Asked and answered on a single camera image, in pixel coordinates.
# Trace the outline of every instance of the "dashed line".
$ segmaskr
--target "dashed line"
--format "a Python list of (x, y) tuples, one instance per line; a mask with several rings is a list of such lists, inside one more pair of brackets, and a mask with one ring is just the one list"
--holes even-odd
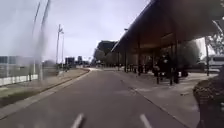
[(83, 121), (84, 115), (83, 114), (79, 114), (78, 117), (75, 119), (73, 125), (71, 128), (80, 128), (80, 125)]
[(149, 123), (149, 121), (147, 120), (145, 114), (141, 114), (140, 115), (140, 119), (143, 122), (145, 128), (152, 128), (151, 124)]

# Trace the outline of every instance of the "sky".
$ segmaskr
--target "sky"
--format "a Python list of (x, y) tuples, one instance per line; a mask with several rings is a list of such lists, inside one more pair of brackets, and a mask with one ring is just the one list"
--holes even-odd
[[(32, 56), (46, 0), (0, 0), (0, 55)], [(101, 40), (117, 41), (150, 0), (51, 0), (45, 28), (43, 59), (55, 60), (58, 25), (64, 30), (64, 56), (92, 57)], [(59, 60), (62, 53), (59, 42)]]

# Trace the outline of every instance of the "road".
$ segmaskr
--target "road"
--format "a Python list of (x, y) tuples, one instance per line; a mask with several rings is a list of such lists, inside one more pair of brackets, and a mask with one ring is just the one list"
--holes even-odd
[(184, 128), (115, 72), (100, 70), (0, 120), (0, 128), (71, 128), (80, 113), (83, 128), (145, 128), (145, 122), (152, 128)]

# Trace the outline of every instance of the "fence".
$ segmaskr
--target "fence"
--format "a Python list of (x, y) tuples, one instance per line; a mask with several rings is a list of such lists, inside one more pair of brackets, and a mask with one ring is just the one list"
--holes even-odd
[[(0, 86), (29, 81), (30, 80), (29, 77), (30, 76), (16, 76), (16, 77), (0, 78)], [(38, 75), (31, 75), (31, 80), (35, 80), (37, 78)]]

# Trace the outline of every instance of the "canopy roof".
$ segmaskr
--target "canopy roof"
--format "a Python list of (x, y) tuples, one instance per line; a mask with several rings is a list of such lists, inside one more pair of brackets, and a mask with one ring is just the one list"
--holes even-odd
[(213, 20), (224, 16), (219, 0), (151, 0), (112, 51), (169, 46), (176, 39), (190, 41), (218, 32)]

